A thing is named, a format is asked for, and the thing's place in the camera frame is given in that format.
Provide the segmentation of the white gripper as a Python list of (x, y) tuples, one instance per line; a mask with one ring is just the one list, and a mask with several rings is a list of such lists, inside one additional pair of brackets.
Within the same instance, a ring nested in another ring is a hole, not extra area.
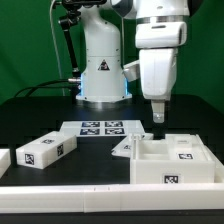
[[(177, 50), (148, 49), (139, 52), (143, 96), (150, 100), (169, 100), (176, 82)], [(165, 120), (165, 102), (152, 101), (153, 121)]]

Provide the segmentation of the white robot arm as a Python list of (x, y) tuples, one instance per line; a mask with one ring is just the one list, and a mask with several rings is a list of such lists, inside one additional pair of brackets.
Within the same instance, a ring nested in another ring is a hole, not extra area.
[(187, 0), (106, 0), (103, 6), (136, 21), (139, 59), (121, 64), (120, 32), (101, 18), (101, 7), (81, 8), (86, 43), (86, 69), (80, 100), (100, 106), (128, 98), (125, 83), (141, 80), (143, 96), (151, 101), (153, 121), (165, 120), (165, 102), (176, 81), (178, 47), (187, 39)]

